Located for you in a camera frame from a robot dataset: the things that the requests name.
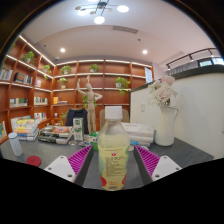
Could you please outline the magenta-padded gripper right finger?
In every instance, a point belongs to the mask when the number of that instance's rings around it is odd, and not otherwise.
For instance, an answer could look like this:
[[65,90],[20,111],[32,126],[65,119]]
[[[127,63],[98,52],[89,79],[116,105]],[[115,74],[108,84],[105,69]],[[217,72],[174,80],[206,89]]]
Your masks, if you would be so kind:
[[167,155],[158,156],[138,145],[134,146],[134,157],[144,185],[181,170]]

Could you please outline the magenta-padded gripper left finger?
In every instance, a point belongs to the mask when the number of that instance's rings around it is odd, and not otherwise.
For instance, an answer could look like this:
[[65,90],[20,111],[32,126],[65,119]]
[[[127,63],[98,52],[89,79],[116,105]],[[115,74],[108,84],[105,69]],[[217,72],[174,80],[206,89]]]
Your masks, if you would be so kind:
[[68,157],[59,156],[45,168],[45,171],[82,186],[93,155],[94,151],[89,145]]

